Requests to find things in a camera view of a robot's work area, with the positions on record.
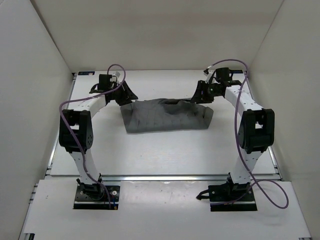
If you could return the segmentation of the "right blue corner label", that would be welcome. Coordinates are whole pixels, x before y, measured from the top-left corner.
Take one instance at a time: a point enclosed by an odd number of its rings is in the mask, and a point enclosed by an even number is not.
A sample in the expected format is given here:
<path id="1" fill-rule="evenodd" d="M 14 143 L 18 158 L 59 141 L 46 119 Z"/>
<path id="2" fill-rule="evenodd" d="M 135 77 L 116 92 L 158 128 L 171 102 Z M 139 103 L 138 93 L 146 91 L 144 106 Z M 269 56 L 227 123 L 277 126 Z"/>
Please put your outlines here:
<path id="1" fill-rule="evenodd" d="M 243 74 L 244 73 L 243 70 L 239 70 L 239 69 L 236 69 L 236 70 L 230 69 L 229 72 L 231 74 Z"/>

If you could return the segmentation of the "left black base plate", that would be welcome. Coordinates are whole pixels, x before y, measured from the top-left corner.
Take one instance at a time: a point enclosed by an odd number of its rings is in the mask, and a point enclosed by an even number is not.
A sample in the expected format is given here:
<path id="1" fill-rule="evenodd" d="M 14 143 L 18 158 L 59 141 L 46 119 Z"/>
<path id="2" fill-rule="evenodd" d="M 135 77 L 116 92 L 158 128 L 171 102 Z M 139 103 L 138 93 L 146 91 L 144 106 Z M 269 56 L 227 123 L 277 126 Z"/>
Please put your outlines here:
<path id="1" fill-rule="evenodd" d="M 99 184 L 84 184 L 78 178 L 74 197 L 73 209 L 75 210 L 118 210 L 120 199 L 120 185 L 105 185 L 105 189 Z"/>

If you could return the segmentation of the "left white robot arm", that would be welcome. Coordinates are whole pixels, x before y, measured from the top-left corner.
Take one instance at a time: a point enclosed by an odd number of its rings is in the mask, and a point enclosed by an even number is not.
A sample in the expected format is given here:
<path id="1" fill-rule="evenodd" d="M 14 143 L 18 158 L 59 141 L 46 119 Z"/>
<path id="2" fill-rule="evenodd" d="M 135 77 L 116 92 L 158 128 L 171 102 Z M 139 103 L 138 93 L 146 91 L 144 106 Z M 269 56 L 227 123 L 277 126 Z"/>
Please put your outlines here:
<path id="1" fill-rule="evenodd" d="M 100 74 L 88 97 L 71 100 L 70 103 L 79 104 L 74 109 L 60 111 L 59 144 L 76 164 L 81 190 L 93 199 L 101 198 L 105 187 L 91 153 L 94 141 L 92 118 L 111 101 L 124 106 L 138 99 L 124 80 L 118 81 L 119 77 L 119 72 Z"/>

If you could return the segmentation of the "left blue corner label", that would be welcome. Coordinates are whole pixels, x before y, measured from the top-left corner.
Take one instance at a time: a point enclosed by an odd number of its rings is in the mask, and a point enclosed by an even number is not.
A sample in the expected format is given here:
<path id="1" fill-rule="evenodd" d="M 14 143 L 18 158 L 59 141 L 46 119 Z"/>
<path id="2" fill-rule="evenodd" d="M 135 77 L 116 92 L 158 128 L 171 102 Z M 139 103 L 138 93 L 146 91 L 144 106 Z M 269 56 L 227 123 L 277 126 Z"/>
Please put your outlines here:
<path id="1" fill-rule="evenodd" d="M 78 76 L 93 76 L 95 71 L 79 71 Z"/>

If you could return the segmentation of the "blue corner label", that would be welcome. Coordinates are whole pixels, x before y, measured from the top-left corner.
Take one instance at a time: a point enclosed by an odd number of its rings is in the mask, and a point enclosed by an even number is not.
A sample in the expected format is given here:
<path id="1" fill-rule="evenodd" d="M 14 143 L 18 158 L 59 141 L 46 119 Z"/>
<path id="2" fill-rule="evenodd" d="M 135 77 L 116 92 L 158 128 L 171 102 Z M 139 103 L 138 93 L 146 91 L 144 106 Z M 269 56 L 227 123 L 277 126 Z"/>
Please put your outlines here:
<path id="1" fill-rule="evenodd" d="M 239 70 L 239 69 L 236 69 L 236 70 L 230 69 L 229 72 L 231 74 L 243 74 L 244 73 L 243 70 Z"/>
<path id="2" fill-rule="evenodd" d="M 79 71 L 78 76 L 93 76 L 95 71 Z"/>

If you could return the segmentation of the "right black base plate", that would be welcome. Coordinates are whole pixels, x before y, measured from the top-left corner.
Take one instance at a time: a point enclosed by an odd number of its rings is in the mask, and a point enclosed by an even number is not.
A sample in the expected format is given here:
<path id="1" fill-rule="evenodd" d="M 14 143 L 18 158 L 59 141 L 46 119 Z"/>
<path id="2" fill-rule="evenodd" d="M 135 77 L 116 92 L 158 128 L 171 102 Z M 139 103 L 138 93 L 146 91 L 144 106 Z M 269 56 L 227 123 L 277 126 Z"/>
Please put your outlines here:
<path id="1" fill-rule="evenodd" d="M 258 210 L 250 184 L 224 183 L 209 185 L 197 200 L 209 200 L 211 212 L 255 212 Z"/>

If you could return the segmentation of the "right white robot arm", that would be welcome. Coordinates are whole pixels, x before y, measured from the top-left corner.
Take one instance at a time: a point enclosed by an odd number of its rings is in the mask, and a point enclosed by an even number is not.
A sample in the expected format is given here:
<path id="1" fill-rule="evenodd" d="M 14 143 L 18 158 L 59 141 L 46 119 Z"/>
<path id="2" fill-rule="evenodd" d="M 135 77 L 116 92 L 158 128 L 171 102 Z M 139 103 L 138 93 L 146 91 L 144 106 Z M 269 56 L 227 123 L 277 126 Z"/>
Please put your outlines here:
<path id="1" fill-rule="evenodd" d="M 215 97 L 223 97 L 234 106 L 235 116 L 241 117 L 240 124 L 235 125 L 239 157 L 229 174 L 231 183 L 224 187 L 226 198 L 236 200 L 243 192 L 240 185 L 249 184 L 259 157 L 274 143 L 275 112 L 259 105 L 239 80 L 233 80 L 233 71 L 229 68 L 205 69 L 204 75 L 206 80 L 197 82 L 191 101 L 207 104 Z"/>

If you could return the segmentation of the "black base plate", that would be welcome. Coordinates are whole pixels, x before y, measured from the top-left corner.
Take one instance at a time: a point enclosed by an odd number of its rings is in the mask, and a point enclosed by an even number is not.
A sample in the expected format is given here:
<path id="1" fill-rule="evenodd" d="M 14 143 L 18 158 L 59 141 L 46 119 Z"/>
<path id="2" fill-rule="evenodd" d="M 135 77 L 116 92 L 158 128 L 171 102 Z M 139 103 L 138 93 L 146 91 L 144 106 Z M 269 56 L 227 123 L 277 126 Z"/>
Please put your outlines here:
<path id="1" fill-rule="evenodd" d="M 255 212 L 258 210 L 250 184 L 224 183 L 209 185 L 197 200 L 209 200 L 211 212 Z"/>
<path id="2" fill-rule="evenodd" d="M 120 199 L 120 185 L 105 185 L 105 189 L 99 184 L 84 184 L 78 178 L 74 197 L 73 209 L 75 210 L 118 210 Z"/>

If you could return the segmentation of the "grey pleated skirt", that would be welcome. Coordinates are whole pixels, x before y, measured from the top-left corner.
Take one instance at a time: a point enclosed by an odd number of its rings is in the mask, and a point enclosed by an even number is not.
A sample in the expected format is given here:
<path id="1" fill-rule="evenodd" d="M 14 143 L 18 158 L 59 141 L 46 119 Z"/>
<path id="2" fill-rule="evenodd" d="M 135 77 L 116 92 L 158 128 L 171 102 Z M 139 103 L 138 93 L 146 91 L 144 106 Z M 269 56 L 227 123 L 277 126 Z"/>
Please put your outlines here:
<path id="1" fill-rule="evenodd" d="M 187 99 L 136 100 L 120 107 L 128 134 L 206 130 L 213 109 Z"/>

